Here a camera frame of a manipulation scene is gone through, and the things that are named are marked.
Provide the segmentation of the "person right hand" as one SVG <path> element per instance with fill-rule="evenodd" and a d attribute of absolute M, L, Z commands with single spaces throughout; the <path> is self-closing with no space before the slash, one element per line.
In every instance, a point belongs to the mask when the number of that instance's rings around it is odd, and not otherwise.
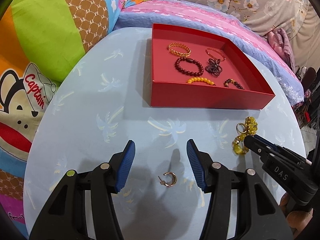
<path fill-rule="evenodd" d="M 286 208 L 289 200 L 290 195 L 288 193 L 285 193 L 280 200 L 279 207 L 285 214 L 289 226 L 293 229 L 293 239 L 295 239 L 312 219 L 313 209 L 311 209 L 311 211 L 309 212 L 292 211 L 291 213 L 287 213 Z"/>

